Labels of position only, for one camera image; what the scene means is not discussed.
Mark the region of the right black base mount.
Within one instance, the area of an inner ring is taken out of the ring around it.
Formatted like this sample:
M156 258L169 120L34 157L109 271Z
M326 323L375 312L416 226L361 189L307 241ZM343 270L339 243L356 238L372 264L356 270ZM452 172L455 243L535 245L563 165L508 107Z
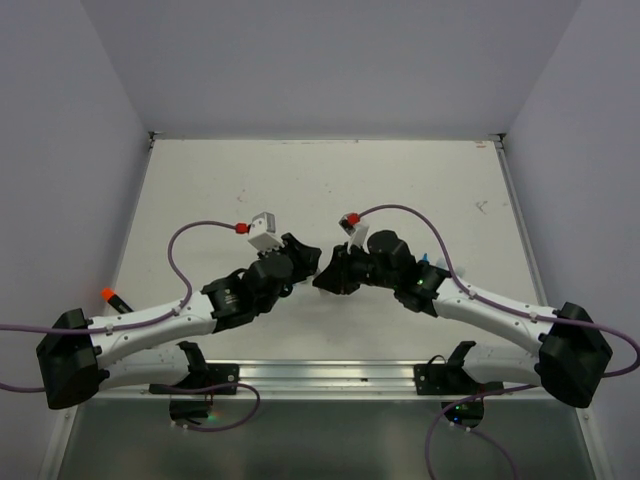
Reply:
M497 391L504 387L502 382L479 383L463 370L469 351L476 346L473 341L461 342L453 353L445 358L435 355L426 363L413 366L413 381L417 395L471 396L485 391ZM483 400L474 400L455 406L445 417L456 425L476 428L484 417Z

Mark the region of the orange-capped black highlighter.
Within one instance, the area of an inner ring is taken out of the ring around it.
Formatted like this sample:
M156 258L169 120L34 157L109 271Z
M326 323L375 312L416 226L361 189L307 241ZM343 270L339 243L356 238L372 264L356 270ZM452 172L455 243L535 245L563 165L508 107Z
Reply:
M101 291L104 301L120 314L132 313L133 309L111 288L106 287Z

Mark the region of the blue translucent pen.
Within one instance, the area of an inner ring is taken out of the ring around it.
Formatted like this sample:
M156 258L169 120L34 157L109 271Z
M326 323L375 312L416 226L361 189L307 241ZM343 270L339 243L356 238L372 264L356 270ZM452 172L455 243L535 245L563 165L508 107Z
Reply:
M436 261L436 266L437 266L438 268L443 269L443 270L446 270L446 271L449 271L449 270L450 270L450 267L449 267L449 265L448 265L447 261L446 261L444 258L439 258L439 259Z

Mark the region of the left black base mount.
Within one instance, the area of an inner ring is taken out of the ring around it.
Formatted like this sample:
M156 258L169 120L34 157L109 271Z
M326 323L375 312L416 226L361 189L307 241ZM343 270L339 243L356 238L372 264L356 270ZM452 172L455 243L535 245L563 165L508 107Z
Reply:
M153 395L170 395L170 387L181 390L201 389L226 383L235 383L240 379L240 366L237 363L210 364L195 342L182 341L177 344L187 360L187 375L177 383L166 381L151 384L149 392ZM204 393L201 400L171 400L169 415L175 422L184 425L201 427L204 420L209 418L213 406L214 392Z

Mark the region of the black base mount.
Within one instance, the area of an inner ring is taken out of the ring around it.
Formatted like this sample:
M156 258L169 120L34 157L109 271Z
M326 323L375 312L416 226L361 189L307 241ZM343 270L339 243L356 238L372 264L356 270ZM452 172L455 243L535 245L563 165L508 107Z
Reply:
M461 342L453 353L445 358L435 355L426 363L413 366L413 381L417 395L471 396L485 391L497 391L504 387L502 382L479 383L463 370L469 351L476 346L473 341ZM476 428L484 417L483 400L474 400L455 406L445 417L456 425Z
M170 387L181 390L201 389L226 383L235 383L240 379L240 366L237 363L210 364L195 342L182 341L177 344L187 360L187 375L177 383L166 381L151 384L149 392L153 395L170 395ZM169 415L175 422L184 425L201 427L204 420L209 418L213 406L214 392L204 393L201 400L171 400Z

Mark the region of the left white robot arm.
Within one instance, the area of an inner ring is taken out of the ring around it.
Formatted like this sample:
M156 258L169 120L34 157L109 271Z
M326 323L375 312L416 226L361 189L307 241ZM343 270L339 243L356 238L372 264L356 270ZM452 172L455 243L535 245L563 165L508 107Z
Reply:
M197 336L221 333L269 313L294 285L318 269L321 249L286 233L260 247L248 267L184 298L112 316L61 314L36 347L46 402L52 410L79 405L103 390L148 385L165 394L212 385Z

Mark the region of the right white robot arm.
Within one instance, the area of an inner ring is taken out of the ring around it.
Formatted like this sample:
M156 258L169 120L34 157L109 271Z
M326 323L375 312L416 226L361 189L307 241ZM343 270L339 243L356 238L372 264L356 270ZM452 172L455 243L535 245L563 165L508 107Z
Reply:
M569 406L585 408L613 354L582 307L528 306L458 285L450 271L416 259L390 230L374 233L365 248L336 246L313 284L336 295L350 295L362 285L389 289L414 313L459 321L505 340L503 346L462 341L444 363L416 365L422 395L476 394L515 383L541 387Z

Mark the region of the aluminium front rail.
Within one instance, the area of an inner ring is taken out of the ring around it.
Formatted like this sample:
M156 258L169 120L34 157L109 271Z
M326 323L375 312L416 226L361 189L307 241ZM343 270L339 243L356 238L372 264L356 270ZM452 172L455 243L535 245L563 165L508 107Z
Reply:
M240 379L226 383L223 395L233 395L239 383L253 385L260 391L415 391L413 366L406 362L311 361L311 362L220 362L237 363ZM502 382L504 387L524 384L542 385L537 361L530 356L514 356L496 348L473 348L464 361L463 370L479 383ZM99 377L99 392L117 388L142 387L166 381L174 384L187 375L187 360L182 355L146 350L131 355L107 368Z

